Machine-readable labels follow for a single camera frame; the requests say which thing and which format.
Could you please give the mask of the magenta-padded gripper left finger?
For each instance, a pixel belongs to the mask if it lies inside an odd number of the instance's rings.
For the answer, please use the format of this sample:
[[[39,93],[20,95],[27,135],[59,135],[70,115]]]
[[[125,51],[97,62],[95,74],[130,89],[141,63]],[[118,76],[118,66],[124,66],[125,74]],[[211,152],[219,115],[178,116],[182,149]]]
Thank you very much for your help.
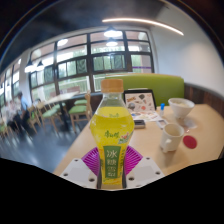
[[[93,148],[82,158],[74,158],[60,176],[81,187],[96,189],[99,173],[99,153],[97,148]]]

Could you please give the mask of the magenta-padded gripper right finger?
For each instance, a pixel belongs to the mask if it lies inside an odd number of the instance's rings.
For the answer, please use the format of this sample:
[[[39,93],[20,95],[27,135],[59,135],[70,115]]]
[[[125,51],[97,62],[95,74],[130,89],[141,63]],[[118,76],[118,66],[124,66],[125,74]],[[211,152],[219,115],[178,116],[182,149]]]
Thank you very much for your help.
[[[133,147],[127,147],[123,179],[125,189],[140,188],[163,177],[163,172],[151,157],[143,157]]]

